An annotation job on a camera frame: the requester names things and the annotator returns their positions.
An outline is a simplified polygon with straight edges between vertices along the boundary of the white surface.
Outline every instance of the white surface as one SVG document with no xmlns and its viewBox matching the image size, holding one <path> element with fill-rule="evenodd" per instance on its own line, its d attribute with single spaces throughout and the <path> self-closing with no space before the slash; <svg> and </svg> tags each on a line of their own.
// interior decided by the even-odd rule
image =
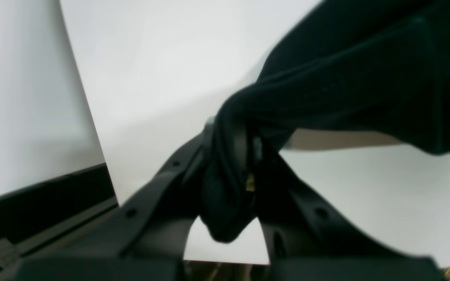
<svg viewBox="0 0 450 281">
<path fill-rule="evenodd" d="M 103 161 L 58 1 L 0 1 L 0 195 Z"/>
<path fill-rule="evenodd" d="M 62 0 L 86 96 L 124 201 L 234 91 L 312 0 Z M 378 240 L 450 264 L 450 155 L 408 146 L 283 152 L 301 178 Z M 266 263 L 259 224 L 229 245 L 202 223 L 185 258 Z"/>
</svg>

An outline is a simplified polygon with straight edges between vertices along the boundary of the dark fabric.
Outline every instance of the dark fabric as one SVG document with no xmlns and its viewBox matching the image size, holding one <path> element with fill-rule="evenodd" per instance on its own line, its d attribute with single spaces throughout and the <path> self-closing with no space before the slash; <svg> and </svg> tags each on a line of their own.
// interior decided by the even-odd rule
<svg viewBox="0 0 450 281">
<path fill-rule="evenodd" d="M 328 0 L 271 52 L 216 116 L 202 220 L 219 241 L 254 217 L 234 122 L 280 149 L 296 128 L 375 130 L 450 152 L 450 0 Z"/>
</svg>

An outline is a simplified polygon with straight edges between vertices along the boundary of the white wall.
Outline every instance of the white wall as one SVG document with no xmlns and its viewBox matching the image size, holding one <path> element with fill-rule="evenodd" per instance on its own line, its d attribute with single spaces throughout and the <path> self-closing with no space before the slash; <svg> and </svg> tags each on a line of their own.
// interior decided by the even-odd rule
<svg viewBox="0 0 450 281">
<path fill-rule="evenodd" d="M 0 0 L 0 194 L 102 162 L 59 3 Z"/>
</svg>

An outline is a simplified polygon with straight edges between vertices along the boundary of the black cloth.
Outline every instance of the black cloth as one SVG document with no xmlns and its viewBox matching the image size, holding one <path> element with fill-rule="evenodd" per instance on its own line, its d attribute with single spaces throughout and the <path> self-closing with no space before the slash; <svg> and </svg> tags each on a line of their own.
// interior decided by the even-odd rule
<svg viewBox="0 0 450 281">
<path fill-rule="evenodd" d="M 234 155 L 237 120 L 276 149 L 312 128 L 450 152 L 450 0 L 327 0 L 282 39 L 257 82 L 216 116 L 201 216 L 222 242 L 254 217 Z"/>
</svg>

